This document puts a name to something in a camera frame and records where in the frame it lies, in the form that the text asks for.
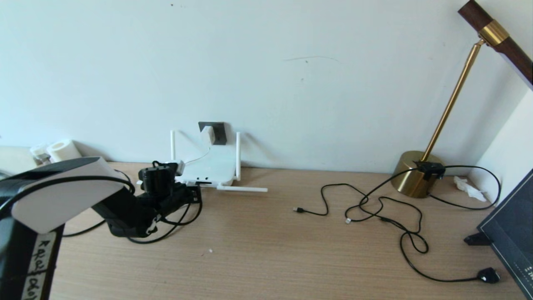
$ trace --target brass lamp base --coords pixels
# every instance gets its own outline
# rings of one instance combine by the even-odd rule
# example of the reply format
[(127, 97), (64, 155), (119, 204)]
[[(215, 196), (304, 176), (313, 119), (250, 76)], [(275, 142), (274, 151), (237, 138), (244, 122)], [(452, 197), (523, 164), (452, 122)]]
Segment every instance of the brass lamp base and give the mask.
[[(394, 175), (398, 174), (405, 170), (416, 169), (416, 161), (420, 161), (424, 152), (422, 151), (407, 151), (404, 152), (400, 161), (396, 165)], [(429, 158), (426, 160), (429, 162), (442, 163), (434, 155), (429, 155)], [(433, 188), (433, 185), (437, 181), (437, 176), (432, 175), (429, 180), (424, 180), (424, 173), (415, 170), (411, 172), (405, 172), (404, 174), (396, 177), (391, 180), (392, 186), (398, 190), (398, 192), (413, 198), (426, 198), (427, 194)]]

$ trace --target brass lamp pole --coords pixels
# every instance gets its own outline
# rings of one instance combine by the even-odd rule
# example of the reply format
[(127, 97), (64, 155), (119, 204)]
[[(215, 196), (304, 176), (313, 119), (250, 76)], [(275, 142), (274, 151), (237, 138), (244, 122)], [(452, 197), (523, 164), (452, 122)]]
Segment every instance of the brass lamp pole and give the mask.
[[(477, 4), (474, 0), (470, 0), (465, 4), (460, 10), (459, 14), (468, 21), (474, 29), (478, 31), (480, 40), (474, 44), (470, 50), (470, 54), (466, 59), (465, 66), (463, 71), (459, 76), (457, 84), (455, 85), (454, 91), (451, 94), (448, 105), (442, 114), (439, 124), (431, 137), (429, 144), (427, 145), (426, 151), (407, 151), (402, 154), (400, 161), (396, 165), (394, 174), (400, 172), (416, 169), (416, 162), (434, 162), (442, 163), (436, 156), (431, 155), (431, 150), (439, 138), (439, 134), (446, 123), (451, 109), (453, 108), (461, 88), (468, 76), (468, 73), (472, 66), (474, 65), (475, 58), (477, 57), (481, 46), (487, 43), (488, 46), (495, 49), (497, 52), (506, 55), (509, 60), (515, 64), (517, 69), (520, 71), (520, 75), (531, 84), (533, 78), (532, 66), (533, 62), (531, 59), (520, 49), (520, 47), (509, 37), (509, 34), (505, 29), (490, 15)], [(437, 180), (437, 175), (432, 175), (428, 180), (424, 179), (424, 173), (414, 170), (411, 172), (406, 172), (396, 178), (394, 178), (391, 183), (400, 193), (405, 194), (409, 197), (414, 198), (425, 198), (428, 193), (431, 191), (431, 188)]]

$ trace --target desk surface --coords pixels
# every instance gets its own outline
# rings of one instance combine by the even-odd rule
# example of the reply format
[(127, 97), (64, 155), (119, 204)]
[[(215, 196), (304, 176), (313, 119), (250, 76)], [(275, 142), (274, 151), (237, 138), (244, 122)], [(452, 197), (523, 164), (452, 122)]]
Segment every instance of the desk surface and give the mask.
[[(136, 179), (138, 170), (147, 164), (111, 165)], [(200, 217), (166, 240), (133, 244), (112, 236), (106, 226), (64, 239), (51, 299), (524, 298), (490, 247), (469, 247), (462, 241), (477, 232), (475, 227), (489, 211), (411, 199), (391, 185), (375, 194), (408, 201), (424, 213), (421, 234), (430, 252), (420, 255), (404, 242), (419, 269), (437, 278), (455, 279), (475, 276), (478, 270), (492, 266), (502, 276), (495, 285), (441, 283), (416, 274), (400, 252), (399, 229), (375, 218), (350, 225), (344, 222), (344, 210), (360, 199), (347, 187), (326, 190), (330, 205), (326, 217), (292, 211), (293, 207), (323, 211), (320, 188), (324, 184), (345, 182), (368, 192), (388, 176), (243, 169), (239, 185), (268, 187), (269, 192), (204, 188)], [(434, 193), (467, 205), (480, 203), (455, 189), (451, 178), (439, 182)], [(389, 202), (382, 212), (410, 228), (416, 226), (417, 213), (407, 206)], [(69, 221), (65, 232), (99, 220), (88, 210)], [(160, 225), (159, 232), (167, 228)]]

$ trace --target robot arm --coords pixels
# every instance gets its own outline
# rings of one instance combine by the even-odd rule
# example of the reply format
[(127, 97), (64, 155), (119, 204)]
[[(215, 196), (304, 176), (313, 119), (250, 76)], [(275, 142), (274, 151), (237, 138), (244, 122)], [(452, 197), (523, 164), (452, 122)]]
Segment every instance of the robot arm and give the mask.
[(174, 182), (175, 163), (139, 171), (145, 193), (120, 179), (101, 157), (46, 165), (0, 180), (0, 295), (48, 299), (66, 221), (92, 207), (115, 236), (145, 238), (156, 223), (188, 203), (198, 187)]

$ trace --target handwritten label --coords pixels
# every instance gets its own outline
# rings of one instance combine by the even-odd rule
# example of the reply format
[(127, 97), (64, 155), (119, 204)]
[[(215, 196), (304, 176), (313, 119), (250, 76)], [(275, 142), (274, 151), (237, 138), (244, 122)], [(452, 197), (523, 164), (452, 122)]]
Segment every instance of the handwritten label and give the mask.
[[(35, 240), (33, 255), (28, 267), (28, 274), (46, 270), (49, 266), (50, 254), (55, 243), (55, 232), (39, 234)], [(46, 272), (29, 275), (26, 277), (23, 300), (38, 300), (43, 292), (43, 285), (46, 279)]]

